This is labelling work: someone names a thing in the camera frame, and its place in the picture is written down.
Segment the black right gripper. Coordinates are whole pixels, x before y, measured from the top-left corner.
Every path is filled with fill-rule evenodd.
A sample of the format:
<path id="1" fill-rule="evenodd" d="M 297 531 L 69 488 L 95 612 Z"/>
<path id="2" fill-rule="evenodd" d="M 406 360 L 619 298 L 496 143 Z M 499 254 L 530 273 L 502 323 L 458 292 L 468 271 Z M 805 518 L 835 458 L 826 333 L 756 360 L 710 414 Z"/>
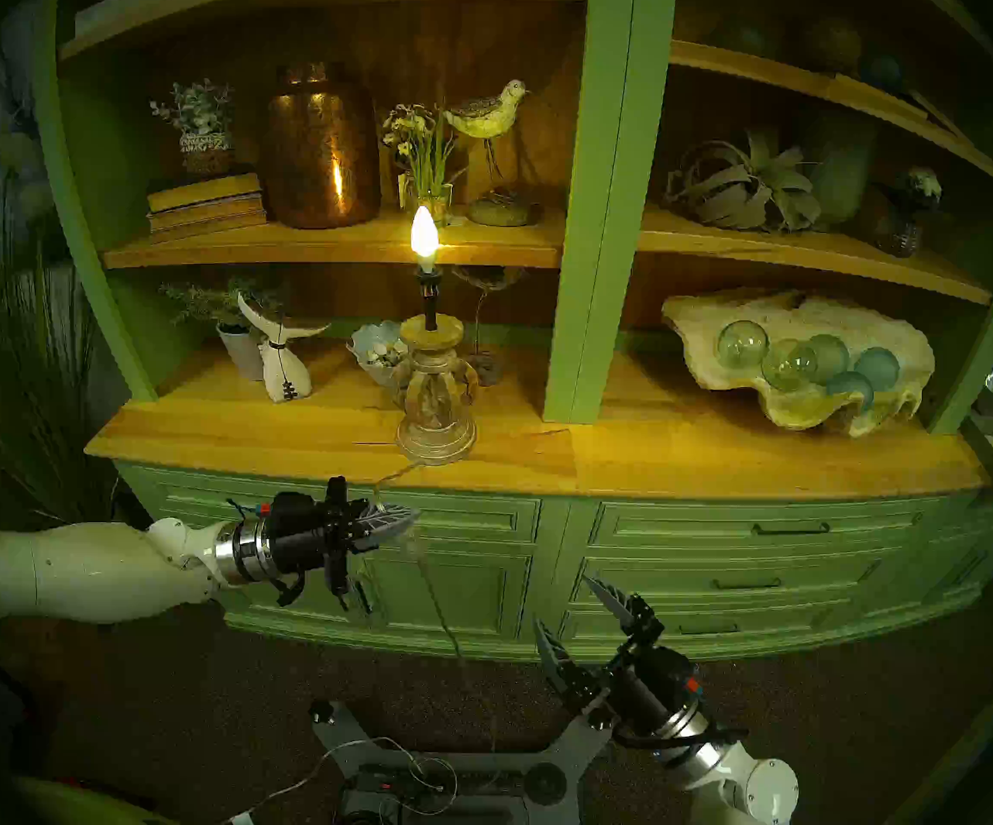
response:
<path id="1" fill-rule="evenodd" d="M 594 596 L 617 619 L 627 641 L 602 666 L 579 663 L 540 618 L 534 635 L 543 672 L 562 705 L 589 714 L 594 729 L 615 736 L 697 736 L 701 685 L 694 664 L 683 654 L 655 645 L 665 631 L 653 607 L 636 593 L 590 575 L 582 576 Z"/>

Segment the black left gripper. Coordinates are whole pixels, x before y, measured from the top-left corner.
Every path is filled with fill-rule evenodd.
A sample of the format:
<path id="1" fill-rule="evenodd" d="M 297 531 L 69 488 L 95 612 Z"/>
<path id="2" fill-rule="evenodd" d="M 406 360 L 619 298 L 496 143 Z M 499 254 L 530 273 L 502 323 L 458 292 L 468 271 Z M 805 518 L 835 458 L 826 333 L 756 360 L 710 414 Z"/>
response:
<path id="1" fill-rule="evenodd" d="M 266 512 L 266 542 L 280 594 L 302 594 L 306 572 L 322 569 L 331 594 L 348 594 L 347 558 L 359 550 L 397 544 L 422 512 L 393 503 L 349 499 L 344 477 L 333 477 L 323 501 L 284 491 Z"/>

